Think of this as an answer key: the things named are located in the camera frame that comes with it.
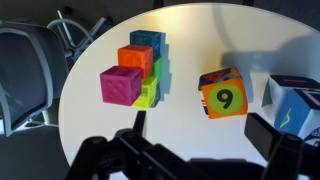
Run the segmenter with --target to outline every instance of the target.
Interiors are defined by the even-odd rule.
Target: black mesh chair
[[[5,135],[50,107],[67,75],[65,54],[53,31],[0,21],[0,117]]]

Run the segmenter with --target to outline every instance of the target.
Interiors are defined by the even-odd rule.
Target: white round table
[[[184,160],[191,157],[244,158],[265,165],[244,135],[246,116],[210,120],[197,90],[202,74],[237,67],[249,112],[265,115],[261,101],[268,75],[320,80],[320,34],[292,19],[261,9],[215,3],[171,6],[133,17],[107,31],[81,55],[60,101],[59,130],[71,164],[90,136],[111,140],[133,126],[137,108],[102,101],[99,74],[117,64],[117,49],[135,30],[165,33],[161,55],[164,93],[147,110],[146,139],[161,143]]]

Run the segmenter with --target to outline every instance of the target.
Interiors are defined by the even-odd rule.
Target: cube
[[[291,89],[284,97],[274,126],[310,145],[320,142],[320,89]]]
[[[156,87],[156,97],[150,107],[155,108],[158,105],[160,98],[161,98],[160,83],[158,83]]]
[[[141,78],[147,78],[152,72],[152,48],[128,45],[118,49],[118,65],[142,69]]]
[[[162,59],[159,57],[156,61],[153,62],[152,72],[150,76],[157,78],[157,83],[160,82],[162,76]]]
[[[130,45],[152,47],[154,61],[160,57],[160,43],[160,32],[137,30],[130,33]]]
[[[113,66],[100,74],[103,102],[131,106],[141,94],[141,69]]]
[[[271,122],[275,121],[285,95],[293,88],[320,89],[320,84],[313,79],[305,77],[270,75],[261,106]]]
[[[140,97],[133,106],[138,108],[150,108],[156,97],[157,78],[150,76],[142,81],[142,91]]]
[[[248,103],[243,80],[236,68],[223,69],[200,77],[198,90],[210,119],[246,114]]]

